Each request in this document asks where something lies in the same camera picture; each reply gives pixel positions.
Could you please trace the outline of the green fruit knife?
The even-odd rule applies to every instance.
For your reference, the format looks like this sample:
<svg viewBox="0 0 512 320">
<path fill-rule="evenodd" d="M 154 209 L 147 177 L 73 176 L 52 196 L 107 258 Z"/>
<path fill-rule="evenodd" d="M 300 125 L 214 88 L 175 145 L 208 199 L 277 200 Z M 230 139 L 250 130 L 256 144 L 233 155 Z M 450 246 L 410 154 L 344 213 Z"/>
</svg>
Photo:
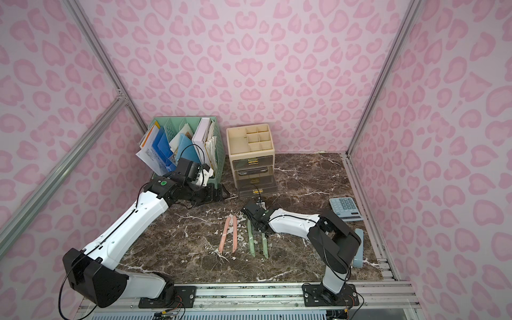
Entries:
<svg viewBox="0 0 512 320">
<path fill-rule="evenodd" d="M 255 242 L 253 237 L 253 226 L 250 220 L 247 221 L 247 234 L 250 254 L 255 257 Z"/>
<path fill-rule="evenodd" d="M 269 258 L 269 251 L 268 251 L 268 242 L 267 242 L 267 237 L 266 237 L 266 234 L 265 233 L 262 233 L 261 234 L 261 238 L 262 238 L 262 251 L 263 251 L 263 256 L 268 259 Z"/>
</svg>

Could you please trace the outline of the beige three-drawer organizer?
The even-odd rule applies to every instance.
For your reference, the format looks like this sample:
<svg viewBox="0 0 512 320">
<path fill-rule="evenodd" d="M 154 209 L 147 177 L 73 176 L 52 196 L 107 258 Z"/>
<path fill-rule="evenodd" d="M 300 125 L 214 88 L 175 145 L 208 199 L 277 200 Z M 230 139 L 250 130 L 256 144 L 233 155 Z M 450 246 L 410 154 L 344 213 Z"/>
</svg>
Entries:
<svg viewBox="0 0 512 320">
<path fill-rule="evenodd" d="M 266 123 L 226 129 L 229 162 L 240 197 L 277 191 L 275 148 Z"/>
</svg>

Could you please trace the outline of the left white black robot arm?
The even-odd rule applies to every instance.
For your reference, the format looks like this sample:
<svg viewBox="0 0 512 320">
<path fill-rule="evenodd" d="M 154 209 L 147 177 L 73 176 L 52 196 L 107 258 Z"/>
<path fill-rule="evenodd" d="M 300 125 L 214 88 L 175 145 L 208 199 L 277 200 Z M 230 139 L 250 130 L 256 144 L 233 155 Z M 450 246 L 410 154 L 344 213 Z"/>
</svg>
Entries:
<svg viewBox="0 0 512 320">
<path fill-rule="evenodd" d="M 168 276 L 117 270 L 128 249 L 172 205 L 192 207 L 223 201 L 225 188 L 208 182 L 211 169 L 182 157 L 177 169 L 145 183 L 134 204 L 83 249 L 70 249 L 63 265 L 70 287 L 100 308 L 120 299 L 140 300 L 140 307 L 171 307 L 177 290 Z"/>
</svg>

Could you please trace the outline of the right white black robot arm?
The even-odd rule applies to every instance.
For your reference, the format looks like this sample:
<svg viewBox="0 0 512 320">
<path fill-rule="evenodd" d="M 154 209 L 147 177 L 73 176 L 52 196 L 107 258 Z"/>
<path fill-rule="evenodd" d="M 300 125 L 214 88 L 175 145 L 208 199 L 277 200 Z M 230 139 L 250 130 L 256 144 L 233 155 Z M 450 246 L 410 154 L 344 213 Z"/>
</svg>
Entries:
<svg viewBox="0 0 512 320">
<path fill-rule="evenodd" d="M 332 297 L 341 293 L 362 240 L 334 212 L 308 215 L 282 208 L 265 209 L 253 200 L 241 212 L 261 233 L 285 233 L 309 240 L 325 264 L 322 292 Z"/>
</svg>

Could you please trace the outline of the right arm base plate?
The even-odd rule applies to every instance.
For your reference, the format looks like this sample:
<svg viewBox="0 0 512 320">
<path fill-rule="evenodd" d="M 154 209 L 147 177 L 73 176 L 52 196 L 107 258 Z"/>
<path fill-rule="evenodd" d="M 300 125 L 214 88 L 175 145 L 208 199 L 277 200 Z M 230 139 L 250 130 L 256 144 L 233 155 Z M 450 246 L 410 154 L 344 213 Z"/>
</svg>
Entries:
<svg viewBox="0 0 512 320">
<path fill-rule="evenodd" d="M 359 306 L 355 286 L 345 284 L 339 293 L 332 293 L 323 285 L 304 283 L 301 287 L 306 307 L 348 307 Z"/>
</svg>

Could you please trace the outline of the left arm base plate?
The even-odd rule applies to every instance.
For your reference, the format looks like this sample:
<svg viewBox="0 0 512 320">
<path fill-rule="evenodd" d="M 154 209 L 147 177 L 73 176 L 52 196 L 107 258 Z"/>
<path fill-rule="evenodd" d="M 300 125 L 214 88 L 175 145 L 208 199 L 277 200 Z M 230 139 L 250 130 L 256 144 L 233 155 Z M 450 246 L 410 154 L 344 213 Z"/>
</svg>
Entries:
<svg viewBox="0 0 512 320">
<path fill-rule="evenodd" d="M 140 309 L 174 309 L 176 307 L 192 308 L 197 288 L 189 285 L 166 285 L 156 298 L 141 298 Z"/>
</svg>

